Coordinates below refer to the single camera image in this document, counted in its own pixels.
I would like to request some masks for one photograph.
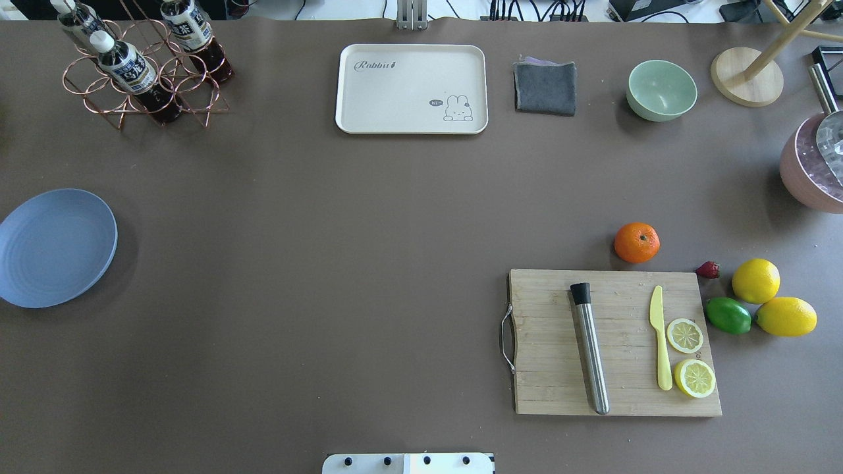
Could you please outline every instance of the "stainless steel muddler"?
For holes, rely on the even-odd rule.
[[[609,412],[609,392],[606,390],[603,362],[600,360],[600,344],[597,342],[597,328],[594,326],[594,313],[591,310],[591,288],[588,283],[577,283],[571,285],[571,293],[577,306],[580,339],[585,349],[591,401],[594,411],[605,415]]]

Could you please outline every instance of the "bamboo cutting board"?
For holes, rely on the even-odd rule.
[[[694,273],[512,270],[515,336],[515,412],[597,415],[588,403],[570,286],[591,283],[591,301],[609,392],[609,415],[719,417],[720,396],[691,398],[658,388],[656,332],[650,326],[652,290],[664,288],[664,323],[694,321],[704,342],[696,354],[668,344],[670,367],[698,358],[714,369],[700,289]]]

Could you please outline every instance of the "mandarin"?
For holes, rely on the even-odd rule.
[[[661,244],[656,229],[643,222],[629,223],[615,235],[615,252],[630,263],[648,261],[658,253]]]

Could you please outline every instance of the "black muddler cap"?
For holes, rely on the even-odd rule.
[[[591,304],[591,288],[588,283],[576,283],[571,285],[571,293],[574,296],[574,304]]]

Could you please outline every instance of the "gray cloth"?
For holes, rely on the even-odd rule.
[[[577,112],[577,65],[527,57],[513,64],[515,107],[527,112],[573,116]]]

